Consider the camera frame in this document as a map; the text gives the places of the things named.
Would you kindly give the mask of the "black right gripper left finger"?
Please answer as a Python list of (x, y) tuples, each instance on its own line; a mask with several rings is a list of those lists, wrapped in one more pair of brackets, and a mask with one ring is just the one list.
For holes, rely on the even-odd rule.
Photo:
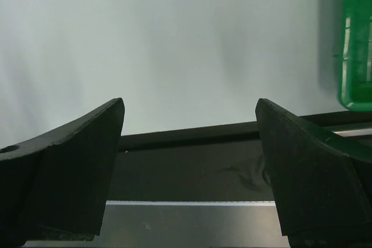
[(125, 107), (86, 115), (1, 149), (1, 244), (91, 241), (101, 231)]

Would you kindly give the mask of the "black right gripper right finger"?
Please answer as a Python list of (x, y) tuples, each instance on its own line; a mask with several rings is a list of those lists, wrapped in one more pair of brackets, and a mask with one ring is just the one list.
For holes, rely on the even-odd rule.
[(255, 109), (281, 232), (291, 247), (371, 246), (371, 147), (268, 99)]

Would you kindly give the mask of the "green plastic tray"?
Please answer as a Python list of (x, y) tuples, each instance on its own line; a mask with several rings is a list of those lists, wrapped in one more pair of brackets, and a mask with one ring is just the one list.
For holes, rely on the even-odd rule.
[(371, 0), (343, 0), (338, 100), (351, 111), (371, 111)]

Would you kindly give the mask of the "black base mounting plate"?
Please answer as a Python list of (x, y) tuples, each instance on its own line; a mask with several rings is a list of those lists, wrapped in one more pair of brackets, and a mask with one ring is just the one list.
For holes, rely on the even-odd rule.
[[(300, 118), (354, 141), (371, 137), (370, 114)], [(275, 201), (257, 119), (121, 137), (108, 201)]]

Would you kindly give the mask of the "aluminium front frame rail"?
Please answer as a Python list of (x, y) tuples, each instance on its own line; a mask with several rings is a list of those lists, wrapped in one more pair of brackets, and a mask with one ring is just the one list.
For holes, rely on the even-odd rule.
[[(371, 137), (358, 137), (371, 146)], [(106, 202), (93, 241), (32, 240), (27, 247), (291, 247), (275, 201)]]

